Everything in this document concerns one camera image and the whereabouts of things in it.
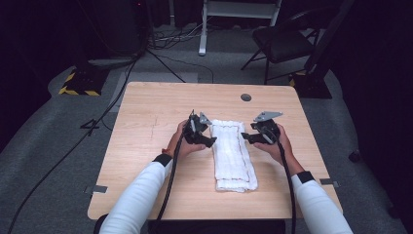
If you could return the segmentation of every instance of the yellow black striped tape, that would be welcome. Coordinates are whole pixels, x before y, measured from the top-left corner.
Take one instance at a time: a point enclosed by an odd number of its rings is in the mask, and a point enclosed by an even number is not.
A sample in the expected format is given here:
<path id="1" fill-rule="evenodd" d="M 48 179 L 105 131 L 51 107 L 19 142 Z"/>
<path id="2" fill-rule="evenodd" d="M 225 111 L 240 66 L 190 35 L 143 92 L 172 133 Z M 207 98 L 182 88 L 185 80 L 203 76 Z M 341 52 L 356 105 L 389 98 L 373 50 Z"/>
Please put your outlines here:
<path id="1" fill-rule="evenodd" d="M 295 86 L 294 79 L 291 79 L 291 80 L 289 81 L 289 86 L 291 86 L 291 87 L 294 87 L 294 86 Z"/>
<path id="2" fill-rule="evenodd" d="M 75 71 L 73 70 L 70 75 L 66 78 L 63 86 L 58 92 L 60 95 L 86 95 L 86 96 L 100 96 L 101 91 L 95 90 L 81 90 L 81 89 L 68 89 L 70 82 L 72 82 L 73 77 L 75 76 Z"/>

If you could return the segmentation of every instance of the white towel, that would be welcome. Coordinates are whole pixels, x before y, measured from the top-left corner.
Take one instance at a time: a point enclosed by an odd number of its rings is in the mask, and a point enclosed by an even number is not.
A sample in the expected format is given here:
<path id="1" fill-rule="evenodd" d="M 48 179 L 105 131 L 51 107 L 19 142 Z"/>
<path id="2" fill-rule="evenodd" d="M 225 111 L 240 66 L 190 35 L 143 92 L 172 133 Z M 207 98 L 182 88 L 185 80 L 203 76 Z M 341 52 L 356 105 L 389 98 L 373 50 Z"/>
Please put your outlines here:
<path id="1" fill-rule="evenodd" d="M 249 159 L 245 140 L 244 123 L 212 120 L 209 126 L 212 137 L 217 137 L 212 146 L 215 160 L 216 190 L 245 192 L 258 187 L 254 168 Z"/>

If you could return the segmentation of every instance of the dark background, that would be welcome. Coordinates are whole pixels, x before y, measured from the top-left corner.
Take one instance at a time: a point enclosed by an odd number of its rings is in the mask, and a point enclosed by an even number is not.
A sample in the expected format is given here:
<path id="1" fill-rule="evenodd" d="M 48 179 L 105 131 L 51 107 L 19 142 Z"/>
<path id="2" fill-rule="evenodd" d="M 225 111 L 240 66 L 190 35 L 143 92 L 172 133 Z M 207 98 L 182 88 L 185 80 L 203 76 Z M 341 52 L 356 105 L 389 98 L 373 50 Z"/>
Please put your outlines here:
<path id="1" fill-rule="evenodd" d="M 406 0 L 354 2 L 322 51 L 319 65 L 326 65 L 339 80 L 357 129 L 362 160 L 386 189 L 406 229 L 413 232 L 409 223 L 413 220 L 413 203 L 407 192 L 413 178 L 410 146 L 413 140 L 410 123 L 413 117 L 410 74 L 412 3 Z M 279 21 L 308 7 L 331 3 L 283 0 Z M 82 6 L 90 19 L 85 17 L 76 1 L 52 4 L 46 0 L 9 0 L 0 3 L 0 150 L 27 118 L 50 98 L 49 82 L 78 62 L 74 58 L 114 56 L 95 33 L 98 30 L 105 35 L 105 30 L 110 32 L 111 27 L 105 27 L 99 21 L 93 1 L 82 1 Z M 154 0 L 151 6 L 155 26 L 169 23 L 167 0 Z M 194 13 L 202 7 L 201 0 L 175 0 L 173 7 L 177 26 L 199 22 L 201 15 Z M 93 28 L 89 20 L 100 27 Z M 140 20 L 137 18 L 135 22 L 139 24 Z M 64 35 L 73 29 L 75 33 L 71 34 L 70 41 L 74 44 L 68 44 Z M 122 43 L 125 37 L 110 39 L 113 39 L 111 46 L 124 45 L 126 48 L 120 50 L 131 50 Z M 70 46 L 79 49 L 77 57 L 71 53 Z"/>

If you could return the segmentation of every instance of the black cable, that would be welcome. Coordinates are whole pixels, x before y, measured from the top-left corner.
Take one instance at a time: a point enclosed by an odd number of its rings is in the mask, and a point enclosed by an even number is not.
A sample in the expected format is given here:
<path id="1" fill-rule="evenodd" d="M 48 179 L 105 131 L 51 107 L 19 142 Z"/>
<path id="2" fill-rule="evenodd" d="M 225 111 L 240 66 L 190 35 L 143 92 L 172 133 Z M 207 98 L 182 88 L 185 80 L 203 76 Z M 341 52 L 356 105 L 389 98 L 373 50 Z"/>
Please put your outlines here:
<path id="1" fill-rule="evenodd" d="M 178 163 L 178 155 L 179 155 L 180 146 L 181 146 L 181 143 L 182 143 L 184 133 L 185 133 L 186 129 L 189 128 L 190 118 L 191 117 L 189 117 L 187 124 L 185 125 L 185 127 L 182 130 L 181 135 L 179 136 L 179 140 L 178 140 L 178 143 L 176 144 L 175 151 L 173 151 L 173 162 L 172 162 L 172 169 L 171 169 L 170 177 L 169 177 L 167 193 L 165 194 L 164 203 L 161 206 L 161 209 L 159 211 L 158 217 L 156 218 L 155 224 L 151 228 L 151 230 L 149 231 L 149 234 L 154 234 L 156 232 L 156 229 L 158 228 L 159 224 L 161 223 L 161 219 L 162 219 L 162 216 L 165 212 L 165 208 L 167 207 L 170 190 L 172 189 L 173 178 L 175 177 L 176 165 Z"/>
<path id="2" fill-rule="evenodd" d="M 189 32 L 186 35 L 183 35 L 184 33 L 181 30 L 181 33 L 179 33 L 177 35 L 174 35 L 174 36 L 170 35 L 168 37 L 165 37 L 166 40 L 165 40 L 164 46 L 156 46 L 156 45 L 150 45 L 149 44 L 149 48 L 153 49 L 153 50 L 170 49 L 170 48 L 172 48 L 173 46 L 175 46 L 176 44 L 178 44 L 180 42 L 187 42 L 187 41 L 190 41 L 190 40 L 194 39 L 195 37 L 201 36 L 201 34 L 197 34 L 200 31 L 198 26 L 196 28 L 188 30 L 188 31 Z M 193 32 L 196 32 L 196 34 L 194 36 L 190 36 L 190 34 L 192 34 Z"/>
<path id="3" fill-rule="evenodd" d="M 164 65 L 164 67 L 166 67 L 174 76 L 176 76 L 179 80 L 182 81 L 182 83 L 186 83 L 184 80 L 182 80 L 182 78 L 180 78 L 180 76 L 178 74 L 176 74 L 174 71 L 172 71 L 160 58 L 158 58 L 157 55 L 153 54 L 151 51 L 149 51 L 148 49 L 146 49 L 146 51 L 151 54 L 153 57 L 155 57 L 155 59 L 157 59 L 158 61 L 161 62 L 161 64 Z"/>
<path id="4" fill-rule="evenodd" d="M 93 66 L 96 67 L 97 69 L 112 70 L 112 69 L 121 68 L 121 67 L 124 67 L 124 66 L 129 66 L 134 62 L 134 60 L 135 60 L 135 58 L 131 58 L 130 60 L 113 62 L 113 63 L 110 63 L 110 64 L 93 64 Z"/>
<path id="5" fill-rule="evenodd" d="M 194 65 L 194 66 L 203 67 L 203 68 L 209 70 L 210 74 L 212 75 L 212 84 L 213 84 L 213 71 L 212 71 L 211 69 L 209 69 L 208 67 L 204 66 L 204 65 L 199 65 L 199 64 L 195 64 L 195 63 L 190 63 L 190 62 L 186 62 L 186 61 L 183 61 L 183 60 L 177 60 L 177 59 L 169 58 L 169 57 L 166 57 L 166 56 L 160 56 L 160 55 L 156 55 L 156 56 L 157 56 L 157 57 L 161 57 L 161 58 L 165 58 L 165 59 L 169 59 L 169 60 L 172 60 L 172 61 L 182 62 L 182 63 L 188 64 L 188 65 Z"/>
<path id="6" fill-rule="evenodd" d="M 124 88 L 126 87 L 126 85 L 128 84 L 128 80 L 129 77 L 131 75 L 131 70 L 133 69 L 134 65 L 136 64 L 137 59 L 133 62 L 128 75 L 125 79 L 125 83 L 121 88 L 121 91 L 119 92 L 119 94 L 116 96 L 116 98 L 112 101 L 112 103 L 109 104 L 109 106 L 105 109 L 105 111 L 103 112 L 103 114 L 97 119 L 97 121 L 95 121 L 91 128 L 69 149 L 69 151 L 36 183 L 36 185 L 30 190 L 30 192 L 27 194 L 27 196 L 24 198 L 24 200 L 22 201 L 22 203 L 20 204 L 18 210 L 16 211 L 12 223 L 10 224 L 9 227 L 9 231 L 8 234 L 11 234 L 13 231 L 13 228 L 15 226 L 16 221 L 18 220 L 18 216 L 23 208 L 23 206 L 26 204 L 26 202 L 28 201 L 28 199 L 31 197 L 31 195 L 36 191 L 36 189 L 40 186 L 40 184 L 52 173 L 52 171 L 55 170 L 55 168 L 57 168 L 57 166 L 59 166 L 69 155 L 70 153 L 73 152 L 73 150 L 89 135 L 89 133 L 94 129 L 94 127 L 103 119 L 103 117 L 109 112 L 109 110 L 115 105 L 116 101 L 119 99 L 119 97 L 121 96 Z"/>
<path id="7" fill-rule="evenodd" d="M 238 29 L 225 29 L 225 28 L 221 28 L 221 27 L 218 27 L 218 26 L 216 26 L 216 27 L 211 27 L 211 26 L 209 26 L 208 27 L 208 34 L 211 34 L 212 32 L 214 32 L 214 31 L 218 31 L 218 30 L 231 30 L 231 31 L 241 31 L 241 32 L 249 32 L 249 31 L 252 31 L 253 29 L 250 29 L 250 30 L 238 30 Z M 176 44 L 178 44 L 179 42 L 187 42 L 187 41 L 190 41 L 190 40 L 192 40 L 192 39 L 194 39 L 195 37 L 198 37 L 198 36 L 201 36 L 201 34 L 196 34 L 195 36 L 191 36 L 191 37 L 189 37 L 189 39 L 187 39 L 187 40 L 181 40 L 181 39 L 179 39 L 179 41 L 176 41 L 174 44 L 172 44 L 171 46 L 168 46 L 167 47 L 167 45 L 165 45 L 163 48 L 160 48 L 160 49 L 170 49 L 170 48 L 172 48 L 173 46 L 175 46 Z"/>
<path id="8" fill-rule="evenodd" d="M 295 226 L 296 226 L 296 220 L 297 220 L 297 214 L 296 214 L 296 206 L 295 206 L 295 196 L 294 196 L 294 187 L 292 185 L 292 179 L 291 179 L 291 173 L 289 172 L 288 164 L 286 163 L 285 159 L 285 151 L 284 148 L 282 147 L 282 144 L 280 143 L 279 138 L 270 130 L 266 129 L 267 133 L 272 135 L 277 142 L 277 146 L 280 149 L 280 154 L 282 156 L 282 164 L 284 165 L 284 170 L 285 170 L 285 175 L 286 179 L 288 181 L 288 187 L 289 187 L 289 196 L 291 199 L 291 212 L 292 212 L 292 219 L 291 219 L 291 233 L 295 233 Z"/>
<path id="9" fill-rule="evenodd" d="M 104 119 L 102 119 L 102 124 L 103 124 L 103 126 L 104 126 L 107 130 L 113 131 L 113 129 L 109 128 L 109 127 L 104 123 Z"/>

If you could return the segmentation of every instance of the chair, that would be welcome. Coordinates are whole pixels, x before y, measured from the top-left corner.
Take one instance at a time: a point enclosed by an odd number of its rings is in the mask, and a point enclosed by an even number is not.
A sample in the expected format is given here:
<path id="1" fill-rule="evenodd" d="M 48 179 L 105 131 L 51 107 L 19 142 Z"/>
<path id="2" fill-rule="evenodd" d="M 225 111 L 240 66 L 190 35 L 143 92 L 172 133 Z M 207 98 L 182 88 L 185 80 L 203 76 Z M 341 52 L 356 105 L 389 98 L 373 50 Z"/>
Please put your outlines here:
<path id="1" fill-rule="evenodd" d="M 244 70 L 252 61 L 266 59 L 264 85 L 267 85 L 269 80 L 297 72 L 268 77 L 270 62 L 280 63 L 309 56 L 316 48 L 320 31 L 327 28 L 337 13 L 337 7 L 318 8 L 301 12 L 278 25 L 256 29 L 252 33 L 252 38 L 259 49 L 241 70 Z M 312 31 L 310 34 L 304 35 L 301 31 L 307 29 L 312 29 Z M 313 43 L 310 42 L 310 37 L 314 37 Z M 256 58 L 261 53 L 264 54 L 264 57 Z"/>

